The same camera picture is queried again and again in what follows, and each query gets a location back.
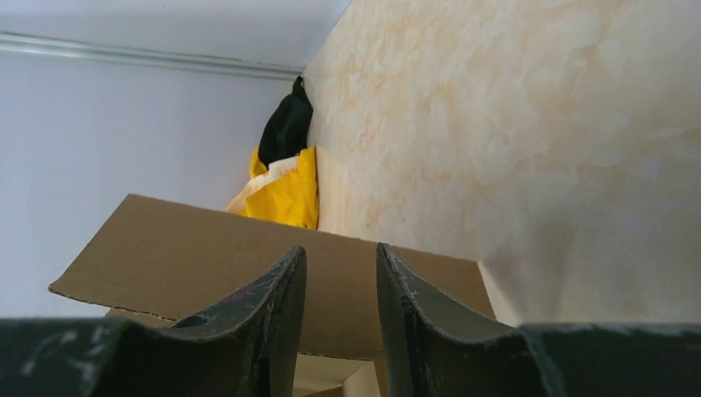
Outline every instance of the cardboard flap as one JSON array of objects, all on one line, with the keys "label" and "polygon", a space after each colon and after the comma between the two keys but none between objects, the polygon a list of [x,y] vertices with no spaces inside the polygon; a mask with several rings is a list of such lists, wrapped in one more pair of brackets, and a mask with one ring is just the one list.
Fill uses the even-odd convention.
[{"label": "cardboard flap", "polygon": [[[375,358],[383,348],[373,242],[129,195],[50,290],[175,320],[253,280],[294,245],[308,258],[300,352]],[[474,262],[400,253],[438,288],[494,317]]]}]

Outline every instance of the white ceiling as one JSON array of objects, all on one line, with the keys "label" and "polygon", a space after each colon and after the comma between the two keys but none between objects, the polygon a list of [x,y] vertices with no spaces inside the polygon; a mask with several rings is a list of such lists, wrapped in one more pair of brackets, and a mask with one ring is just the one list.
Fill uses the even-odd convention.
[{"label": "white ceiling", "polygon": [[0,31],[306,66],[351,0],[0,0]]}]

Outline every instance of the yellow bag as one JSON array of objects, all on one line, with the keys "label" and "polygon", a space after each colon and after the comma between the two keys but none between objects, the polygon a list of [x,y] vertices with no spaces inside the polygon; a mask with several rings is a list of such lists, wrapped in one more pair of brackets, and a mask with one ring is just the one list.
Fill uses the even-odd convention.
[{"label": "yellow bag", "polygon": [[314,146],[295,157],[270,163],[268,170],[258,161],[255,150],[249,171],[251,180],[227,205],[226,212],[305,229],[317,228],[319,197]]}]

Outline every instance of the wall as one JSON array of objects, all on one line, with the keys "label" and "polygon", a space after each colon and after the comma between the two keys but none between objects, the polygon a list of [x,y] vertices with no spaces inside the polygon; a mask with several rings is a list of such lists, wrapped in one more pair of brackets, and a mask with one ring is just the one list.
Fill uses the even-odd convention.
[{"label": "wall", "polygon": [[319,228],[481,260],[510,323],[701,320],[699,15],[355,0],[305,71]]},{"label": "wall", "polygon": [[350,0],[6,0],[0,30],[306,66]]},{"label": "wall", "polygon": [[223,209],[290,82],[0,53],[0,317],[47,292],[126,194]]}]

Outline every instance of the black cloth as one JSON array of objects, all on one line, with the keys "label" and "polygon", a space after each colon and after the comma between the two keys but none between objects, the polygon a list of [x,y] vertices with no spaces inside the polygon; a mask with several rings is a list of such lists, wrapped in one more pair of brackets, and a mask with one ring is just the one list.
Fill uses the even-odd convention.
[{"label": "black cloth", "polygon": [[307,148],[312,104],[304,91],[302,76],[297,77],[292,93],[283,98],[263,130],[258,159],[265,168],[272,162],[297,155]]}]

